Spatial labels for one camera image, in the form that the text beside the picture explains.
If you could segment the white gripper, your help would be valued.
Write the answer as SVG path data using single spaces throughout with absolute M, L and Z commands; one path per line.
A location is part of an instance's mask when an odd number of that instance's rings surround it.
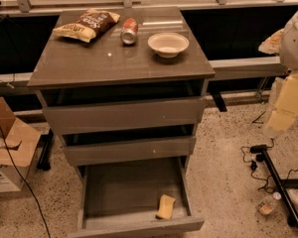
M 262 53 L 278 54 L 284 30 L 280 29 L 262 42 Z M 264 134 L 276 138 L 288 130 L 298 117 L 298 72 L 285 79 L 277 77 L 272 85 L 263 127 Z

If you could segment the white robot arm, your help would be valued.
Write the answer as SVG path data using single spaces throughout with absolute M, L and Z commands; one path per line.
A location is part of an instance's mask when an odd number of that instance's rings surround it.
M 279 55 L 280 63 L 290 71 L 285 79 L 275 79 L 265 115 L 263 132 L 269 138 L 276 138 L 298 117 L 298 11 L 283 29 L 262 42 L 258 50 Z

